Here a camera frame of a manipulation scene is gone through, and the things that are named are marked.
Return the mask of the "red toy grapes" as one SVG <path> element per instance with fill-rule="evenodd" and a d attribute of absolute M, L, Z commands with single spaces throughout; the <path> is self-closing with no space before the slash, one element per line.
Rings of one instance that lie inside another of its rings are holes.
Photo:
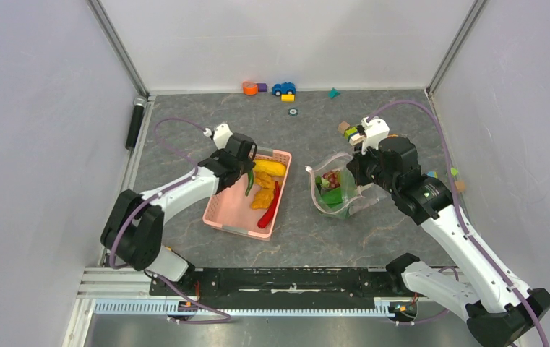
<path fill-rule="evenodd" d="M 324 189 L 336 189 L 340 186 L 340 171 L 328 171 L 322 175 L 321 186 Z"/>

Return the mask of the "red toy chili pepper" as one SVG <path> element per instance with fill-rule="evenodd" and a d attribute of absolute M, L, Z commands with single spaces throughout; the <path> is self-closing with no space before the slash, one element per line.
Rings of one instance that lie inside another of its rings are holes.
<path fill-rule="evenodd" d="M 272 200 L 270 206 L 268 207 L 267 211 L 265 212 L 265 214 L 257 222 L 257 227 L 258 228 L 261 228 L 261 229 L 266 228 L 271 223 L 273 218 L 275 217 L 275 211 L 276 211 L 276 208 L 278 206 L 278 201 L 280 199 L 280 194 L 281 194 L 280 184 L 279 184 L 278 181 L 275 181 L 275 189 L 274 189 L 273 200 Z"/>

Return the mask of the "clear dotted zip top bag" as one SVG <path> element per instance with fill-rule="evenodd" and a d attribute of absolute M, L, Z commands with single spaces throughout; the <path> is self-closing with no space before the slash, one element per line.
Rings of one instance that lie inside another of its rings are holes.
<path fill-rule="evenodd" d="M 321 163 L 306 166 L 311 201 L 325 217 L 346 219 L 386 198 L 375 185 L 358 186 L 347 164 L 349 153 L 335 153 Z"/>

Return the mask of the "green toy bok choy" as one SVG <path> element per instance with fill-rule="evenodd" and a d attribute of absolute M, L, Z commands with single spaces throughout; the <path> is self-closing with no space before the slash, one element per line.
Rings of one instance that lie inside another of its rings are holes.
<path fill-rule="evenodd" d="M 321 186 L 321 176 L 314 180 L 316 188 L 315 200 L 318 211 L 326 217 L 346 219 L 349 217 L 348 206 L 343 199 L 341 185 L 336 189 L 324 189 Z"/>

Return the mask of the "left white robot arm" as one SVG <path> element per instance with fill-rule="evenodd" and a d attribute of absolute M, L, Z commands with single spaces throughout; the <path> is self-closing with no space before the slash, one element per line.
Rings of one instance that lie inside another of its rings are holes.
<path fill-rule="evenodd" d="M 189 206 L 232 187 L 254 167 L 257 145 L 245 134 L 233 133 L 218 142 L 217 150 L 193 171 L 170 184 L 143 193 L 127 189 L 118 196 L 100 236 L 110 252 L 110 266 L 119 257 L 136 271 L 167 278 L 177 294 L 195 285 L 190 264 L 162 244 L 163 227 Z"/>

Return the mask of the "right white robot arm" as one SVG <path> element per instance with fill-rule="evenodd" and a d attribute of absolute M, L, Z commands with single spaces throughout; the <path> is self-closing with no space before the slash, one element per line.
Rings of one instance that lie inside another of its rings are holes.
<path fill-rule="evenodd" d="M 512 346 L 539 328 L 550 293 L 530 288 L 503 264 L 455 206 L 446 185 L 422 172 L 416 146 L 406 137 L 386 137 L 376 147 L 357 144 L 347 165 L 359 186 L 374 184 L 395 206 L 448 253 L 468 279 L 464 285 L 405 253 L 385 276 L 395 295 L 421 294 L 456 314 L 481 346 Z"/>

